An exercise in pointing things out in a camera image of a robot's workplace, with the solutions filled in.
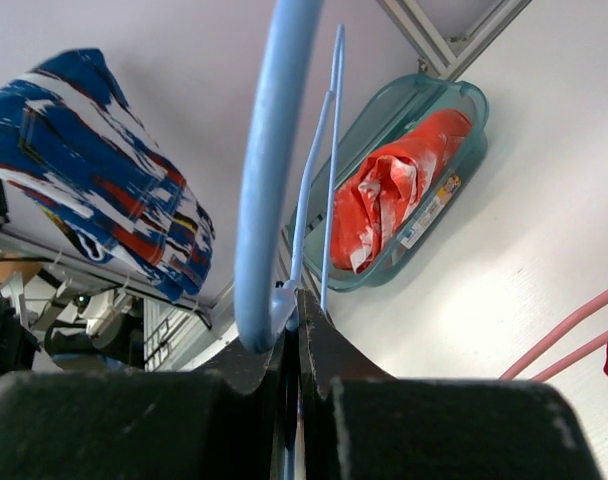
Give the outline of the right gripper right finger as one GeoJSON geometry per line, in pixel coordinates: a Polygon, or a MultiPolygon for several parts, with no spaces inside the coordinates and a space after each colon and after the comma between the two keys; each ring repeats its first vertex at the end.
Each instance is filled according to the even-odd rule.
{"type": "Polygon", "coordinates": [[[397,379],[298,294],[310,479],[597,479],[573,409],[525,381],[397,379]]]}

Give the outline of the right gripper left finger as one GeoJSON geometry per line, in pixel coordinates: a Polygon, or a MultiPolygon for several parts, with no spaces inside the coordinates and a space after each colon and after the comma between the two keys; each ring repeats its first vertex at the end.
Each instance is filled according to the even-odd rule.
{"type": "Polygon", "coordinates": [[[266,479],[283,346],[193,371],[0,377],[0,479],[266,479]]]}

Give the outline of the light blue wire hanger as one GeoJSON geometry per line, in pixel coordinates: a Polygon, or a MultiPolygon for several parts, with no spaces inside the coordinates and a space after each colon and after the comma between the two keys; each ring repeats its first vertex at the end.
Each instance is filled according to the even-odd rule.
{"type": "Polygon", "coordinates": [[[331,175],[336,173],[338,163],[345,61],[343,26],[336,30],[330,83],[302,174],[290,277],[283,286],[274,286],[271,279],[283,201],[322,6],[320,1],[279,1],[275,5],[250,123],[237,227],[233,304],[238,338],[255,353],[269,351],[279,339],[286,341],[285,384],[279,391],[279,398],[285,403],[284,444],[277,450],[282,479],[295,478],[301,457],[296,447],[300,366],[293,358],[298,351],[295,340],[301,324],[296,290],[302,277],[313,168],[327,130],[332,132],[331,175]]]}

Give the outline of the blue patterned trousers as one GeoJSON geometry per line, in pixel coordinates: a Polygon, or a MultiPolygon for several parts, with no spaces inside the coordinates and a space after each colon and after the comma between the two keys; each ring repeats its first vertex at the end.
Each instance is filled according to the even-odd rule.
{"type": "Polygon", "coordinates": [[[0,87],[0,179],[88,260],[120,260],[172,301],[201,291],[212,220],[99,49],[64,51],[0,87]]]}

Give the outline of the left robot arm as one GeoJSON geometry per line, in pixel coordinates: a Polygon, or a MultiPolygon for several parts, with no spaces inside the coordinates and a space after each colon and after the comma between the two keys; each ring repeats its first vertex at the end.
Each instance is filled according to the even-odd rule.
{"type": "Polygon", "coordinates": [[[138,371],[145,367],[142,302],[117,288],[81,289],[45,262],[0,250],[0,291],[61,370],[138,371]]]}

